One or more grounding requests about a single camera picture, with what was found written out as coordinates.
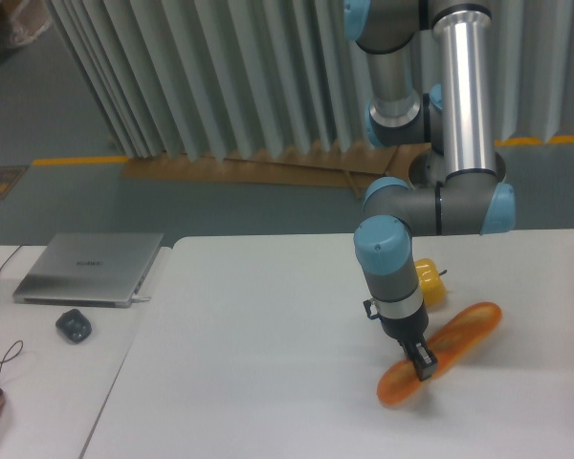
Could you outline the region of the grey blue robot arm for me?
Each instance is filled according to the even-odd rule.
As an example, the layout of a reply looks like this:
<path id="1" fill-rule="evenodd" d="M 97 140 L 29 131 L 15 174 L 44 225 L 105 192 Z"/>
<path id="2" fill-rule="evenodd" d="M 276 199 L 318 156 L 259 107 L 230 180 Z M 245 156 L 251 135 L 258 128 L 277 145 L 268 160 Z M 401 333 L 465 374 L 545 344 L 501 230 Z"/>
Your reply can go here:
<path id="1" fill-rule="evenodd" d="M 420 380 L 439 367 L 424 333 L 412 255 L 416 236 L 511 230 L 516 200 L 497 176 L 492 137 L 487 1 L 347 1 L 345 34 L 364 51 L 372 98 L 365 112 L 377 146 L 426 142 L 428 185 L 375 181 L 355 231 L 371 298 L 367 315 L 402 347 Z"/>

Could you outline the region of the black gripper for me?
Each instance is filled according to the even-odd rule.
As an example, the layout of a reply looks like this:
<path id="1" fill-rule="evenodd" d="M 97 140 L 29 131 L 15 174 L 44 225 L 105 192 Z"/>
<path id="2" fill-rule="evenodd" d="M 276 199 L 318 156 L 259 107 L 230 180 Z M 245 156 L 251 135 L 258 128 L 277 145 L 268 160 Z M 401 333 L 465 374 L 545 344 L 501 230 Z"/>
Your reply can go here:
<path id="1" fill-rule="evenodd" d="M 438 360 L 426 346 L 424 338 L 429 325 L 427 311 L 417 310 L 403 318 L 380 316 L 380 321 L 384 332 L 397 340 L 406 358 L 413 361 L 418 380 L 423 382 L 431 378 L 437 369 Z"/>

